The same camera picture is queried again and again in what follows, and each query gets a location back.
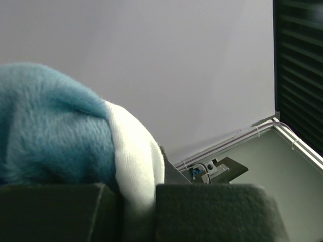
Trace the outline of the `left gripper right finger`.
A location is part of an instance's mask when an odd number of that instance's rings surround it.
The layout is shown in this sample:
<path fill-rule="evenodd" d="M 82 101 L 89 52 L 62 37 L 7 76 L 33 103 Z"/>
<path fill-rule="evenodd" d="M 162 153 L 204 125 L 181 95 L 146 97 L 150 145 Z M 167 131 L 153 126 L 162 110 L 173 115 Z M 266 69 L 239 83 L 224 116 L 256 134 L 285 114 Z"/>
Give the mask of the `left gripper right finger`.
<path fill-rule="evenodd" d="M 192 184 L 168 161 L 154 241 L 289 241 L 274 198 L 252 184 Z"/>

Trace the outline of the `white pillowcase blue trim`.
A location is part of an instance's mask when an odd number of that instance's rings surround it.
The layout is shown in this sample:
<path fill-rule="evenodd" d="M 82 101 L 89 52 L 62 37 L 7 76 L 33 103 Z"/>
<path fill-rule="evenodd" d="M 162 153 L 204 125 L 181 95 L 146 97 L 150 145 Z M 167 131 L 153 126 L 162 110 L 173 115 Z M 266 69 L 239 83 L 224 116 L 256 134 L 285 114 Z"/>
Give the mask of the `white pillowcase blue trim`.
<path fill-rule="evenodd" d="M 123 107 L 44 65 L 1 66 L 1 179 L 102 182 L 135 211 L 164 181 L 158 143 Z"/>

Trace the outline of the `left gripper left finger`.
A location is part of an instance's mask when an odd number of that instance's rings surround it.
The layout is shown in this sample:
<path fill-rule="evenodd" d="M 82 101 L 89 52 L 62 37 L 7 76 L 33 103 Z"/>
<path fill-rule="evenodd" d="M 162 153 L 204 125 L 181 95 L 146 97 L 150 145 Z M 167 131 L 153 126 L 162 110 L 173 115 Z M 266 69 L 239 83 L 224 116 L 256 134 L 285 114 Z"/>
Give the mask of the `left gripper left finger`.
<path fill-rule="evenodd" d="M 121 220 L 104 184 L 1 186 L 1 241 L 121 241 Z"/>

